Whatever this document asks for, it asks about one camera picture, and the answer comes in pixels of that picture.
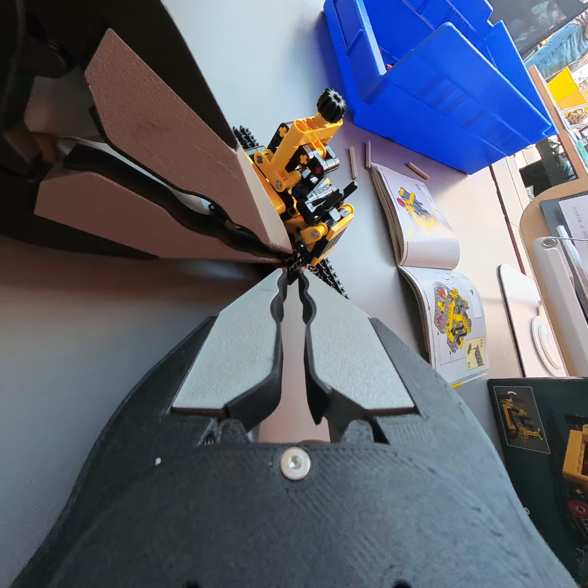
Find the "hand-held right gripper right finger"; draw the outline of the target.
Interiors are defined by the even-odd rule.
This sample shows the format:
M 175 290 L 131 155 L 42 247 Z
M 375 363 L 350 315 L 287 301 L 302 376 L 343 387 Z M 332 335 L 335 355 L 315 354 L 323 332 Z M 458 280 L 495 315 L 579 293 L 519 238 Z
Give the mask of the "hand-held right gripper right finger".
M 316 424 L 416 410 L 370 317 L 309 270 L 299 274 L 307 402 Z

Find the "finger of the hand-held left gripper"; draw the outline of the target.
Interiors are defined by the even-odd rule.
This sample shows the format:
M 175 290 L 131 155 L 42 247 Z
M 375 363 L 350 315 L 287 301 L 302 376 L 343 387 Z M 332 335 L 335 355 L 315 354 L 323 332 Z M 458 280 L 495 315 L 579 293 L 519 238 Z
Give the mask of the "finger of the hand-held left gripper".
M 292 253 L 283 222 L 245 150 L 227 145 L 112 29 L 101 39 L 84 79 L 100 136 L 116 157 L 170 188 L 190 209 L 215 215 L 272 251 Z
M 41 181 L 34 213 L 162 259 L 272 263 L 285 257 L 89 145 L 75 145 Z

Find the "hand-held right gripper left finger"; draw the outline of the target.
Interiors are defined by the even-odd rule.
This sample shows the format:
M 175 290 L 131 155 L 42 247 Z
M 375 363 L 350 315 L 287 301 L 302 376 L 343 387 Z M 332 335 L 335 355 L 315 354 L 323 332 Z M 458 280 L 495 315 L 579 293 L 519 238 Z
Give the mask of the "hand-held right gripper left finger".
M 276 269 L 218 314 L 178 389 L 174 411 L 236 419 L 250 431 L 277 408 L 286 291 L 286 271 Z

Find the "yellow black lego bulldozer model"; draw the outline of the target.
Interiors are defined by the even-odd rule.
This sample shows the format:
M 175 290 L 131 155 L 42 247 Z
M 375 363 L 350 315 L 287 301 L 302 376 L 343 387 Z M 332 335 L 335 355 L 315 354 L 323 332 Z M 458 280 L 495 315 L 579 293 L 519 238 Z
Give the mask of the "yellow black lego bulldozer model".
M 286 260 L 288 282 L 295 281 L 299 269 L 307 268 L 348 298 L 327 258 L 354 217 L 353 206 L 345 200 L 357 183 L 339 189 L 327 177 L 340 165 L 330 140 L 342 126 L 346 103 L 338 92 L 326 88 L 317 110 L 313 117 L 281 123 L 268 146 L 244 126 L 233 128 L 233 133 L 288 233 L 293 249 Z

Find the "lego instruction booklet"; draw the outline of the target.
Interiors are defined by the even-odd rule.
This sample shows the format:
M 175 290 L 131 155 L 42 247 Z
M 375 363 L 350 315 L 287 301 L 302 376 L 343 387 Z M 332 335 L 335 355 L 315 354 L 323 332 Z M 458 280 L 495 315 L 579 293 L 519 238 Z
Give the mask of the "lego instruction booklet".
M 458 237 L 426 185 L 376 163 L 371 177 L 385 211 L 397 268 L 419 305 L 430 364 L 453 387 L 488 371 L 486 322 L 475 285 L 455 272 Z

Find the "black lego set box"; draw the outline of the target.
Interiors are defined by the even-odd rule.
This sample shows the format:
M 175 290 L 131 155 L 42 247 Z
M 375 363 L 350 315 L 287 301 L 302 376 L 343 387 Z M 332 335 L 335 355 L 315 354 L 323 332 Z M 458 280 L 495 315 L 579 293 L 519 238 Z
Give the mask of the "black lego set box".
M 489 379 L 488 392 L 521 503 L 587 587 L 587 378 Z

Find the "white stand base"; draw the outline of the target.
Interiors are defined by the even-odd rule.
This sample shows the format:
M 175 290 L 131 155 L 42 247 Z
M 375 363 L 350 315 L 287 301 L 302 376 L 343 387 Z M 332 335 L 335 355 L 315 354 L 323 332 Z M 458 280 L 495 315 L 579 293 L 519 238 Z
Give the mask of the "white stand base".
M 498 268 L 499 281 L 524 377 L 566 377 L 567 371 L 532 278 L 509 265 Z

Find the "white sheet holder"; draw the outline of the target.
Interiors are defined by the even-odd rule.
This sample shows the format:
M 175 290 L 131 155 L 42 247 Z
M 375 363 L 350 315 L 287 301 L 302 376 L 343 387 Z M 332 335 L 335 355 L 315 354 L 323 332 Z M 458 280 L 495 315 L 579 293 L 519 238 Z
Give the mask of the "white sheet holder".
M 587 274 L 571 240 L 541 237 L 534 240 L 533 252 L 537 275 L 554 313 L 560 318 L 587 320 Z

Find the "printed instruction sheet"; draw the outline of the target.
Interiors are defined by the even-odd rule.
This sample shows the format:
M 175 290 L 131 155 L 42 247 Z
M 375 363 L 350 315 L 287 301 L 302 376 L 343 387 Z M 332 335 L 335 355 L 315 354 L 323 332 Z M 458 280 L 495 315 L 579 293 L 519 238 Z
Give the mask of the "printed instruction sheet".
M 570 236 L 587 245 L 587 192 L 561 198 L 559 206 Z

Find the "blue plastic storage bin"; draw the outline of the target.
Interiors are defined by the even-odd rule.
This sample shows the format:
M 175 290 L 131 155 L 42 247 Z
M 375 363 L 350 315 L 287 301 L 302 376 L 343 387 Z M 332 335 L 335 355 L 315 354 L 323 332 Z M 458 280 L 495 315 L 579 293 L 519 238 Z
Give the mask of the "blue plastic storage bin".
M 555 135 L 487 1 L 326 1 L 357 126 L 472 174 Z

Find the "yellow box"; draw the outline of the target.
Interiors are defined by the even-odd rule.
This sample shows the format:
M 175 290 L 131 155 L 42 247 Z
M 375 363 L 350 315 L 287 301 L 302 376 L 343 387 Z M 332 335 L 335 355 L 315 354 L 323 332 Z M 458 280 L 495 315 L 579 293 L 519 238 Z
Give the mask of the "yellow box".
M 568 67 L 548 81 L 548 89 L 562 112 L 587 107 L 587 90 L 580 89 Z

